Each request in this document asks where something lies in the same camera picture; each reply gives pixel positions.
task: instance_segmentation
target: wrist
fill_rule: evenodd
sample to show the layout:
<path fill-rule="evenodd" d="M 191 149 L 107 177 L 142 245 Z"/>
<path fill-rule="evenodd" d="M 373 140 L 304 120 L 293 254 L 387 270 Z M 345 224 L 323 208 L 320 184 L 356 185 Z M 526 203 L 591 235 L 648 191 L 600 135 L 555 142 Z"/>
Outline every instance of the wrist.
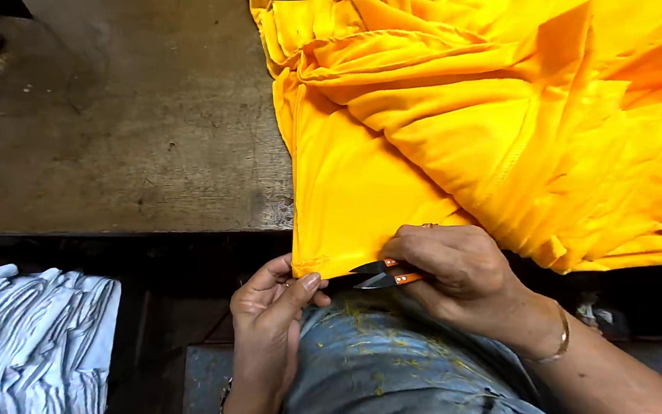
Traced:
<path fill-rule="evenodd" d="M 257 388 L 232 382 L 232 390 L 224 403 L 224 414 L 274 414 L 280 404 L 275 396 Z"/>
<path fill-rule="evenodd" d="M 513 334 L 502 342 L 514 352 L 529 360 L 542 360 L 558 352 L 564 323 L 556 301 L 531 292 L 513 317 Z"/>

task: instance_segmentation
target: worn wooden surface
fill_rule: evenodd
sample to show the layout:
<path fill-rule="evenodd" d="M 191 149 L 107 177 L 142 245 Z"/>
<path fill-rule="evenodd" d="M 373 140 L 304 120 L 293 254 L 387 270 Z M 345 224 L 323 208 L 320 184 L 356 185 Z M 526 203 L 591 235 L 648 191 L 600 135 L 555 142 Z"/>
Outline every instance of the worn wooden surface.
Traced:
<path fill-rule="evenodd" d="M 0 18 L 0 233 L 291 227 L 244 0 L 26 0 Z"/>

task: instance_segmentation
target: orange handle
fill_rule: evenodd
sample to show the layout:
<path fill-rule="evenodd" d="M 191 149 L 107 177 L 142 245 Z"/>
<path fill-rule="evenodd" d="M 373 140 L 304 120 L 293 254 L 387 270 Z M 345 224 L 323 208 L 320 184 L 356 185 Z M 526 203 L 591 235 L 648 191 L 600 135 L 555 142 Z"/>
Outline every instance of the orange handle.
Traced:
<path fill-rule="evenodd" d="M 423 276 L 418 275 L 418 273 L 408 273 L 407 275 L 395 276 L 395 283 L 398 285 L 410 283 L 411 281 L 421 280 Z"/>

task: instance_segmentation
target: finger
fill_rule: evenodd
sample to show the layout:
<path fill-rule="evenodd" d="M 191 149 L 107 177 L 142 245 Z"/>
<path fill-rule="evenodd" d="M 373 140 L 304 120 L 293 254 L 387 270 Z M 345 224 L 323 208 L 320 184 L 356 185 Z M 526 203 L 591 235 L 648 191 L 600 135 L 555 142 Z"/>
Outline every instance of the finger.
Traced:
<path fill-rule="evenodd" d="M 245 284 L 248 289 L 266 290 L 275 287 L 290 272 L 290 253 L 265 263 Z"/>
<path fill-rule="evenodd" d="M 491 237 L 481 227 L 475 225 L 402 225 L 397 229 L 395 237 L 420 236 L 437 240 L 450 248 L 462 248 L 471 237 Z"/>
<path fill-rule="evenodd" d="M 320 307 L 329 306 L 331 305 L 331 297 L 328 297 L 328 295 L 321 291 L 317 291 L 313 294 L 312 302 Z"/>
<path fill-rule="evenodd" d="M 426 281 L 415 281 L 404 285 L 406 293 L 428 310 L 428 313 L 438 319 L 455 322 L 460 315 L 460 307 L 450 297 L 439 292 Z"/>
<path fill-rule="evenodd" d="M 382 247 L 385 258 L 403 260 L 434 276 L 446 276 L 461 268 L 461 252 L 442 245 L 438 240 L 406 235 L 395 237 Z"/>
<path fill-rule="evenodd" d="M 290 285 L 262 314 L 268 324 L 287 329 L 293 316 L 302 309 L 321 286 L 321 275 L 309 273 Z"/>

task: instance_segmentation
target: yellow fabric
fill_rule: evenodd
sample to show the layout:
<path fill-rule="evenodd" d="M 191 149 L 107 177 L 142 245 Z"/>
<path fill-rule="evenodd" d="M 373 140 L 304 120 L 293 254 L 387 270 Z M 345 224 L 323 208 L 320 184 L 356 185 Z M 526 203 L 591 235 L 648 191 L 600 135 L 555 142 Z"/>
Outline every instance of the yellow fabric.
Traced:
<path fill-rule="evenodd" d="M 293 271 L 401 224 L 560 273 L 662 264 L 662 0 L 250 0 L 293 159 Z"/>

